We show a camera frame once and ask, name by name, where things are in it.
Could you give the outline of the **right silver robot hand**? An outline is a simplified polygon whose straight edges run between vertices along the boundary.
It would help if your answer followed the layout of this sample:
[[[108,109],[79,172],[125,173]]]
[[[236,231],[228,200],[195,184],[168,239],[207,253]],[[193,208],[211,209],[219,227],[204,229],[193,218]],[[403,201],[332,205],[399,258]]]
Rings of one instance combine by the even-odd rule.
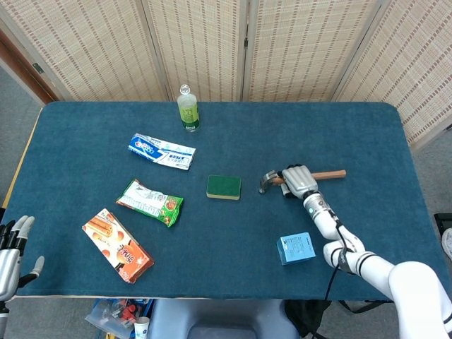
[[[282,177],[290,190],[297,198],[302,199],[309,191],[316,191],[318,184],[305,165],[294,165],[282,171]]]

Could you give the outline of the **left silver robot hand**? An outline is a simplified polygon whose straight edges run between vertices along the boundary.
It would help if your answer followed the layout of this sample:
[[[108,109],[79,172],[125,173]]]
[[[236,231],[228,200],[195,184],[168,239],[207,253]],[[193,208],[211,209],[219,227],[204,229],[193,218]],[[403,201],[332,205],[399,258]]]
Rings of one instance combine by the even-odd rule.
[[[12,299],[17,289],[23,288],[42,273],[45,258],[39,256],[34,268],[24,276],[20,275],[25,246],[34,222],[34,216],[23,215],[17,221],[11,220],[1,225],[1,302]]]

